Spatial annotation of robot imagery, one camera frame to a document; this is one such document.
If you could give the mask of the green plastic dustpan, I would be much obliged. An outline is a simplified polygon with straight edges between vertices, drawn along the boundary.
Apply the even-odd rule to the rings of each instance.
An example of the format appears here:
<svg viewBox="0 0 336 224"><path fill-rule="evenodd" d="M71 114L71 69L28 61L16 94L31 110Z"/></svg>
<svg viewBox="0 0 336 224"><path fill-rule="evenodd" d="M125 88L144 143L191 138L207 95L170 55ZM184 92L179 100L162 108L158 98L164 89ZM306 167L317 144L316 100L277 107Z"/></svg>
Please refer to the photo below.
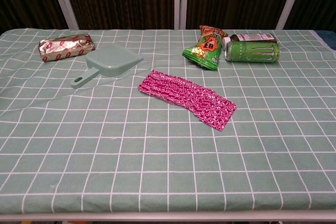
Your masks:
<svg viewBox="0 0 336 224"><path fill-rule="evenodd" d="M72 82L72 88L80 88L97 75L117 78L143 61L143 57L119 45L96 49L86 54L88 70Z"/></svg>

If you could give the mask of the green Monster drink can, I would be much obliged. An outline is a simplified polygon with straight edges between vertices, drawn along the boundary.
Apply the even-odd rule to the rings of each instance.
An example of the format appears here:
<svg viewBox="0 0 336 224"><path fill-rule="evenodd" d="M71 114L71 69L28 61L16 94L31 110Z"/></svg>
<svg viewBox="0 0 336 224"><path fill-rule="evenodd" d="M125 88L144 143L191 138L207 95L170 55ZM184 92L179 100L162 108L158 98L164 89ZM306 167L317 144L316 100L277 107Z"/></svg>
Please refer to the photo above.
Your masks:
<svg viewBox="0 0 336 224"><path fill-rule="evenodd" d="M225 47L226 61L273 63L279 57L280 47L274 42L230 41Z"/></svg>

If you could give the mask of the blue cloth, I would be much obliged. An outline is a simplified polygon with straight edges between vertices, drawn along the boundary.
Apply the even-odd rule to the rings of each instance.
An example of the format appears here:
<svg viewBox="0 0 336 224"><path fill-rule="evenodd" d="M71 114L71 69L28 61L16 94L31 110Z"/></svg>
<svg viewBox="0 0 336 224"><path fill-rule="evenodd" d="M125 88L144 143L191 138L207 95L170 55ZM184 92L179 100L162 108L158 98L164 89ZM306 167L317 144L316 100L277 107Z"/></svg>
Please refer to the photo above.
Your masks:
<svg viewBox="0 0 336 224"><path fill-rule="evenodd" d="M328 30L315 30L319 37L333 50L336 50L336 33Z"/></svg>

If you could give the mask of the dark bottle with white cap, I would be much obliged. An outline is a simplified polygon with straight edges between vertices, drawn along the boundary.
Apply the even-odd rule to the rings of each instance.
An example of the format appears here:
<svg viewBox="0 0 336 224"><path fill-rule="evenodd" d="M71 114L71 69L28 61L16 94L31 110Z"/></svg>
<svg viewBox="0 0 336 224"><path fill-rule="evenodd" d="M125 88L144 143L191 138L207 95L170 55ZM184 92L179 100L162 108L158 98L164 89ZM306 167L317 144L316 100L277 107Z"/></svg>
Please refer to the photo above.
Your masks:
<svg viewBox="0 0 336 224"><path fill-rule="evenodd" d="M222 39L222 50L225 50L226 44L230 41L245 42L274 42L277 43L275 36L271 33L253 33L253 34L233 34Z"/></svg>

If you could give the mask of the gold foil snack package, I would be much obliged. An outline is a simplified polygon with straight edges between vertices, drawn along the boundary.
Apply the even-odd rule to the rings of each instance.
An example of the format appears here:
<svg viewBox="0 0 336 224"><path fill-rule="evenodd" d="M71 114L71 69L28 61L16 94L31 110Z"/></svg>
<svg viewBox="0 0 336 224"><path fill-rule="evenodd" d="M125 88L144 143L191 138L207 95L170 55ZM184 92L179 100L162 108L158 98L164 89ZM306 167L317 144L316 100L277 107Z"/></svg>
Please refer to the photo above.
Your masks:
<svg viewBox="0 0 336 224"><path fill-rule="evenodd" d="M89 34L76 34L39 42L38 51L43 62L85 55L95 49Z"/></svg>

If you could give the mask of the pink patterned playing card spread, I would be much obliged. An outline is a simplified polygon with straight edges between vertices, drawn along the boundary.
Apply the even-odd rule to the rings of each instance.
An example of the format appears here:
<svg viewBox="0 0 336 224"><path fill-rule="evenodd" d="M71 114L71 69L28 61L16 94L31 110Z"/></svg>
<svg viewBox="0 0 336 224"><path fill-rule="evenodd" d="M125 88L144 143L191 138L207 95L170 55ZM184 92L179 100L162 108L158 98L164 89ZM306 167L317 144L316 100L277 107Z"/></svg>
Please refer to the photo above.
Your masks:
<svg viewBox="0 0 336 224"><path fill-rule="evenodd" d="M191 111L200 121L218 131L224 129L237 109L234 102L211 89L157 70L152 70L138 88L152 97Z"/></svg>

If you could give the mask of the green orange chip bag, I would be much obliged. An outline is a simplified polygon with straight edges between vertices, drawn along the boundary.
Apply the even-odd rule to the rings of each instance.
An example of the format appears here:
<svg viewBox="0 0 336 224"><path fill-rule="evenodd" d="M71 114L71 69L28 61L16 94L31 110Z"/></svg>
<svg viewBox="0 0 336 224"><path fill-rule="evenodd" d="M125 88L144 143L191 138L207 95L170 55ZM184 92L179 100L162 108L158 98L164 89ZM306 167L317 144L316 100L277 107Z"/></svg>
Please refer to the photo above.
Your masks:
<svg viewBox="0 0 336 224"><path fill-rule="evenodd" d="M207 25L200 25L199 28L201 30L200 39L195 46L184 49L182 56L207 70L216 71L223 41L225 37L228 37L228 33L220 28Z"/></svg>

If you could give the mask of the green checkered tablecloth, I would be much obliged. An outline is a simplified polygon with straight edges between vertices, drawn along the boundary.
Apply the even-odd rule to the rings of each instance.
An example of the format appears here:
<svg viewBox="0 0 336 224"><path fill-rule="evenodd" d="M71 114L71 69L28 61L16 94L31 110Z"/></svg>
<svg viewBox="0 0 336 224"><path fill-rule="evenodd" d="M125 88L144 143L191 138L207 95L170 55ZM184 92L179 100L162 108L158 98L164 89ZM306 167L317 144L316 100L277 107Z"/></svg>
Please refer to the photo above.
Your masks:
<svg viewBox="0 0 336 224"><path fill-rule="evenodd" d="M187 61L198 30L91 30L143 61L79 89L84 57L42 62L42 39L69 30L0 35L0 218L109 211L336 210L336 52L307 30L275 32L273 64ZM152 71L233 101L222 131L141 93Z"/></svg>

